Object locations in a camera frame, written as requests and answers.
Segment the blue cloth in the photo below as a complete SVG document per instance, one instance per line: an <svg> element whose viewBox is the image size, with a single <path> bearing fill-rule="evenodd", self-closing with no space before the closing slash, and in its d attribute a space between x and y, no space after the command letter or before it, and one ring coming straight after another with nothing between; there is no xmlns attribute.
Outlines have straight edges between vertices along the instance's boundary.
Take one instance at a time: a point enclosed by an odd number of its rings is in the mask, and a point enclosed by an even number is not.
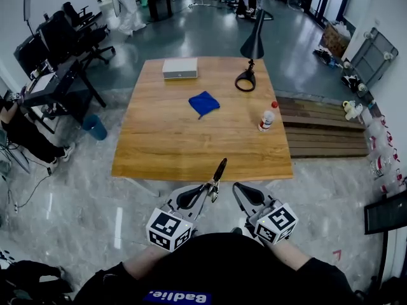
<svg viewBox="0 0 407 305"><path fill-rule="evenodd" d="M199 119L214 109L219 109L221 107L217 100L214 99L207 91L191 97L188 102L190 102L193 109L199 113Z"/></svg>

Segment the black shirt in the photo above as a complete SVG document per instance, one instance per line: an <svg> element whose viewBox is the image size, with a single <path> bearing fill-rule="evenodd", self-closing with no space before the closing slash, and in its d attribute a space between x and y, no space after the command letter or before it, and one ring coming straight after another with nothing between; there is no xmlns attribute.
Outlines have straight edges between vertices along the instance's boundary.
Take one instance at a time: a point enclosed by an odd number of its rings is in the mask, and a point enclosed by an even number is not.
<svg viewBox="0 0 407 305"><path fill-rule="evenodd" d="M233 233L192 238L142 280L122 264L99 271L75 304L357 304L345 275L317 259L298 271Z"/></svg>
<svg viewBox="0 0 407 305"><path fill-rule="evenodd" d="M10 110L11 107L13 106L14 102L11 102L9 100L4 100L3 98L0 98L0 112L3 109L3 107L6 108L6 110ZM18 130L19 126L25 125L27 122L26 118L22 114L20 108L17 108L17 111L14 115L14 117L11 119L10 123L6 124L3 121L1 122L2 128L7 131L8 133L14 132Z"/></svg>

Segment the blue trash bin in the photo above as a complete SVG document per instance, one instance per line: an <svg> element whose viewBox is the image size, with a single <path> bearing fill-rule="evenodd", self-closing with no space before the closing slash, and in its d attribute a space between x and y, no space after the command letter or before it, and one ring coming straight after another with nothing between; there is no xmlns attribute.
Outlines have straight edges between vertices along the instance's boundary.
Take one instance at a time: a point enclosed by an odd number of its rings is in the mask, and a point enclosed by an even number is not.
<svg viewBox="0 0 407 305"><path fill-rule="evenodd" d="M100 122L100 119L97 115L88 116L82 124L82 129L88 132L96 140L104 140L107 137L107 131L103 126L103 123Z"/></svg>

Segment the wooden steps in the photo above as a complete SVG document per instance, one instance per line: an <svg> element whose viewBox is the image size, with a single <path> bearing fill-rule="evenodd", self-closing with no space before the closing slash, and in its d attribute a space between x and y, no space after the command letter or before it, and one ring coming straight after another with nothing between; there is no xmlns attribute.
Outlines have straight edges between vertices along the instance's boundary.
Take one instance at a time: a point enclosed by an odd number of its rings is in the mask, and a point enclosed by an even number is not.
<svg viewBox="0 0 407 305"><path fill-rule="evenodd" d="M364 125L342 107L277 97L292 158L364 157Z"/></svg>

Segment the office chair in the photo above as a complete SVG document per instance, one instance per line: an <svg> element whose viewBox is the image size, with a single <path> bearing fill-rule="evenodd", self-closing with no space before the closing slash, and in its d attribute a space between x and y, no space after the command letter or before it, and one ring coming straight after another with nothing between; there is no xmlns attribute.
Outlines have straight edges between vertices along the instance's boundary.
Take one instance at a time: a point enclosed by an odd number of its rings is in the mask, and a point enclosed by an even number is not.
<svg viewBox="0 0 407 305"><path fill-rule="evenodd" d="M105 64L109 63L109 60L102 57L102 54L105 51L111 50L113 55L116 54L116 50L113 46L109 46L107 48L100 49L99 43L102 42L107 36L107 25L96 28L91 32L84 33L79 39L78 43L73 51L73 55L79 57L84 52L87 52L88 55L81 60L81 63L86 61L86 64L83 66L83 70L85 70L92 60L98 58L102 60Z"/></svg>
<svg viewBox="0 0 407 305"><path fill-rule="evenodd" d="M97 26L97 24L90 23L79 30L75 30L69 25L65 13L57 11L49 20L38 27L38 31L50 50L53 59L58 60L59 63L65 62L71 55L80 57L82 54L88 53L81 60L81 63L86 61L83 67L83 70L85 70L95 58L102 60L105 64L109 63L109 60L100 55L101 53L107 50L111 50L113 54L116 53L113 46L99 49L99 43L107 36L107 26L96 29L92 29L92 26Z"/></svg>
<svg viewBox="0 0 407 305"><path fill-rule="evenodd" d="M94 18L93 13L86 13L86 11L85 11L86 8L89 6L82 8L80 13L77 13L75 11L74 7L72 7L70 2L64 3L63 7L64 7L65 13L71 19L72 27L86 25L88 22L90 22Z"/></svg>

